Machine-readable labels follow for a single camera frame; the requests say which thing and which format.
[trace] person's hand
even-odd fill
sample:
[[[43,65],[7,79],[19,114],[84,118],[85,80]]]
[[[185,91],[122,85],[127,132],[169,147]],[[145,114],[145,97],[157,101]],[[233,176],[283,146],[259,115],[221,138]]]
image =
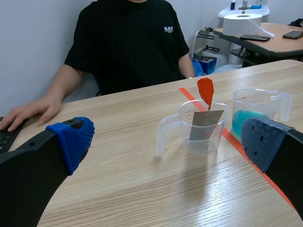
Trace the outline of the person's hand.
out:
[[[44,96],[25,106],[17,107],[8,113],[0,122],[0,130],[7,128],[14,131],[26,118],[36,114],[43,114],[39,119],[39,125],[43,125],[61,110],[61,99],[54,96]]]

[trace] orange paper flag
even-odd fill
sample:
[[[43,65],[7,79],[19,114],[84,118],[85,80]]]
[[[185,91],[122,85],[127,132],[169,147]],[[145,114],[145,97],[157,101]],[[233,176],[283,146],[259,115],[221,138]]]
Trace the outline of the orange paper flag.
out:
[[[214,96],[214,84],[212,79],[203,78],[198,81],[198,88],[201,98],[208,105],[208,109],[210,110],[213,102]]]

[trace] measuring cup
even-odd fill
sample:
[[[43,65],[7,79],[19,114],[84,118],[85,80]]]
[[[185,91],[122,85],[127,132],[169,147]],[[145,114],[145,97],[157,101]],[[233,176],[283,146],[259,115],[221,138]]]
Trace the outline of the measuring cup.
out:
[[[156,156],[163,155],[167,133],[175,127],[181,128],[182,143],[189,151],[198,155],[216,151],[220,143],[228,107],[225,104],[213,102],[211,111],[223,111],[219,122],[209,126],[193,125],[194,113],[206,111],[207,108],[208,105],[203,100],[193,100],[180,106],[176,115],[164,118],[158,128]],[[196,132],[194,140],[190,139],[191,131]]]
[[[293,96],[281,91],[242,89],[233,92],[232,101],[232,128],[240,136],[244,121],[252,116],[273,120],[279,111],[280,121],[288,121]]]

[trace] keyboard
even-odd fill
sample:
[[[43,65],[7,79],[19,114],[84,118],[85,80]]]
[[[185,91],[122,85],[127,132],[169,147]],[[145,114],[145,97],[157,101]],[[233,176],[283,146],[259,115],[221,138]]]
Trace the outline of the keyboard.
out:
[[[19,132],[28,121],[23,121],[14,131],[8,132],[7,129],[0,131],[0,154],[6,153],[9,151],[11,145],[17,138]]]

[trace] white paper roll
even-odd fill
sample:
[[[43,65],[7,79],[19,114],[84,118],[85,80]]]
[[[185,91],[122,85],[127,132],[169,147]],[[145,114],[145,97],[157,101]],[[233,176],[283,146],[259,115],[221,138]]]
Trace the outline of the white paper roll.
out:
[[[224,17],[223,34],[231,36],[254,35],[261,25],[260,14],[235,14]]]

